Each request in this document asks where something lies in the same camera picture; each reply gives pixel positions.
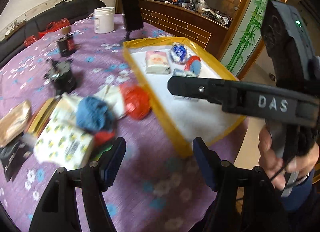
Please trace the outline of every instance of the red label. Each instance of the red label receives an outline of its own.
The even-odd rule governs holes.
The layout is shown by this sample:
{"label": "red label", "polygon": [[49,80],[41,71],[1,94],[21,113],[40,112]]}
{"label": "red label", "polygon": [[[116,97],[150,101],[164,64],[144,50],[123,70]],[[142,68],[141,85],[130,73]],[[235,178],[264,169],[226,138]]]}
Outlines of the red label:
{"label": "red label", "polygon": [[75,43],[73,42],[73,40],[67,40],[67,45],[68,45],[69,51],[72,51],[75,49]]}

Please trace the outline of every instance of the black monitor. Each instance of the black monitor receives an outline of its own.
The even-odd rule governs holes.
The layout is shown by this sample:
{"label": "black monitor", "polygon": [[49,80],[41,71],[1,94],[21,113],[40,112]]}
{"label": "black monitor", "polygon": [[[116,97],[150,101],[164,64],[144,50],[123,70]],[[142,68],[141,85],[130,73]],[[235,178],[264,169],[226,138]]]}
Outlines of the black monitor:
{"label": "black monitor", "polygon": [[127,35],[123,41],[129,41],[129,35],[134,30],[143,28],[143,21],[139,7],[139,0],[121,0],[122,15]]}

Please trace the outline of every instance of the purple tablecloth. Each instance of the purple tablecloth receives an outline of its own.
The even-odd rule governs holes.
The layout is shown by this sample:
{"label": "purple tablecloth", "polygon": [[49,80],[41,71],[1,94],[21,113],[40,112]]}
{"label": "purple tablecloth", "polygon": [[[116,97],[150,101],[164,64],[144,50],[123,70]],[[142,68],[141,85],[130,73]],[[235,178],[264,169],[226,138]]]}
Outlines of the purple tablecloth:
{"label": "purple tablecloth", "polygon": [[[121,15],[115,15],[115,31],[95,34],[93,19],[72,25],[80,49],[71,56],[72,70],[80,96],[94,94],[105,84],[118,85],[136,79],[122,56],[119,42],[126,31]],[[33,112],[54,95],[43,79],[50,66],[48,58],[60,59],[54,41],[60,32],[49,33],[23,50],[0,70],[0,117],[25,99]],[[170,36],[144,23],[132,37]],[[247,123],[211,146],[220,158],[234,162],[241,147]],[[117,124],[117,135],[124,137],[127,150],[114,185],[104,193],[117,231],[188,231],[202,219],[215,198],[199,172],[194,158],[178,157],[153,113],[141,121],[130,117]],[[0,167],[0,201],[22,232],[29,229],[37,203],[57,166],[39,164],[31,156],[14,181],[6,182]],[[81,189],[76,190],[82,231],[89,231]]]}

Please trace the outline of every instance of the monitor stand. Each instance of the monitor stand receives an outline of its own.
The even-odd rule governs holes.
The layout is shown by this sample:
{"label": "monitor stand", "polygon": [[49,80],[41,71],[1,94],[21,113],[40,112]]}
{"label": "monitor stand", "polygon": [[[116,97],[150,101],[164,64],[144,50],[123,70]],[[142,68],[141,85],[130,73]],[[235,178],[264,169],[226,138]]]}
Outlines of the monitor stand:
{"label": "monitor stand", "polygon": [[125,35],[125,38],[120,41],[120,45],[121,45],[121,46],[123,46],[123,43],[124,43],[125,41],[133,41],[133,40],[136,40],[136,38],[130,38],[130,33],[131,33],[131,32],[127,32],[127,34]]}

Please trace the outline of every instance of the white bucket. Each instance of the white bucket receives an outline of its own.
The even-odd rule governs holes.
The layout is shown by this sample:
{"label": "white bucket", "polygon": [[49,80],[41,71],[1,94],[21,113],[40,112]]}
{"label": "white bucket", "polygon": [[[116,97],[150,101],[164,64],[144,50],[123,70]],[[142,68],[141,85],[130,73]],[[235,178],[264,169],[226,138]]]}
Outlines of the white bucket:
{"label": "white bucket", "polygon": [[100,7],[94,10],[94,32],[110,33],[115,29],[113,16],[114,7]]}

